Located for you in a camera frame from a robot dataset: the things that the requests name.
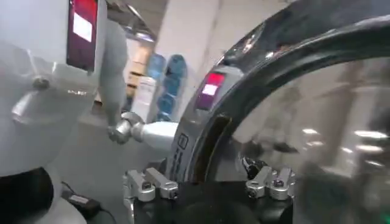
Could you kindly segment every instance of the metal joint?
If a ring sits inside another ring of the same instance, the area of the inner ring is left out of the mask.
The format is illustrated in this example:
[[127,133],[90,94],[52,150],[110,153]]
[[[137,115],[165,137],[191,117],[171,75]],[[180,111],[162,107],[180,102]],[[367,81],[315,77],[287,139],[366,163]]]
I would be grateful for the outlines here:
[[269,185],[269,195],[275,200],[286,200],[289,197],[291,169],[283,168]]
[[145,180],[136,170],[129,171],[127,173],[127,179],[128,189],[125,189],[125,197],[129,199],[137,198],[143,202],[148,202],[155,198],[155,186],[153,186],[151,182]]
[[179,185],[175,181],[168,180],[158,170],[154,168],[147,168],[145,170],[145,179],[160,188],[161,198],[174,200],[179,193]]
[[265,188],[269,177],[272,175],[272,168],[264,166],[253,180],[249,180],[245,183],[246,191],[252,198],[260,198],[265,195]]

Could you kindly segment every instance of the screw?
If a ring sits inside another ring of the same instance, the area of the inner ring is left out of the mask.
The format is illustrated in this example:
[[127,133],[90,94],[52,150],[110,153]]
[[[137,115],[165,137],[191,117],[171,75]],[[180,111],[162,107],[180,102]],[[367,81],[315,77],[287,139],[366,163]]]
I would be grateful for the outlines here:
[[152,188],[152,183],[148,182],[148,181],[143,182],[141,188],[142,188],[142,190],[148,190],[148,189]]
[[179,195],[179,193],[178,193],[177,191],[171,191],[171,192],[169,193],[169,197],[170,197],[171,199],[176,199],[178,195]]
[[251,198],[256,198],[257,197],[257,191],[255,189],[248,189],[248,195]]
[[274,187],[283,187],[285,183],[282,180],[274,180]]

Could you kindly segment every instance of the transparent dome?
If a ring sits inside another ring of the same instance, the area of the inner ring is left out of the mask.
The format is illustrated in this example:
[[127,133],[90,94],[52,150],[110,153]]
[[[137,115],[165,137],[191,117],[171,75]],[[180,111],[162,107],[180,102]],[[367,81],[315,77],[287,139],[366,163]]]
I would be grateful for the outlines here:
[[296,174],[294,223],[386,223],[390,217],[390,59],[330,66],[272,93],[242,121],[214,179],[250,163]]

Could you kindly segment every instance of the screen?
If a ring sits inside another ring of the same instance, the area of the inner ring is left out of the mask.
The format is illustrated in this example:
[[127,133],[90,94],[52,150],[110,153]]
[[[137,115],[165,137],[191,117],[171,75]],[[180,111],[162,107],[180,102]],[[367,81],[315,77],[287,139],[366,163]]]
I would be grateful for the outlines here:
[[68,65],[93,71],[96,48],[96,0],[70,0],[68,21]]
[[211,73],[207,77],[206,83],[197,98],[197,109],[210,110],[224,80],[225,75],[220,73]]

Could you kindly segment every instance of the label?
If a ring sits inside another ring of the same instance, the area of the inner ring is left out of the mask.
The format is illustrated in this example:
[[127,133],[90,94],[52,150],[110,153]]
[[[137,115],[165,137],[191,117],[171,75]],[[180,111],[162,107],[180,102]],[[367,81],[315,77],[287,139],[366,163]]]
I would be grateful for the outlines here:
[[78,195],[72,195],[72,197],[70,197],[69,199],[72,201],[75,201],[75,202],[82,203],[82,204],[87,204],[89,202],[89,199],[80,197]]
[[73,17],[73,32],[88,42],[92,41],[92,24],[76,12]]

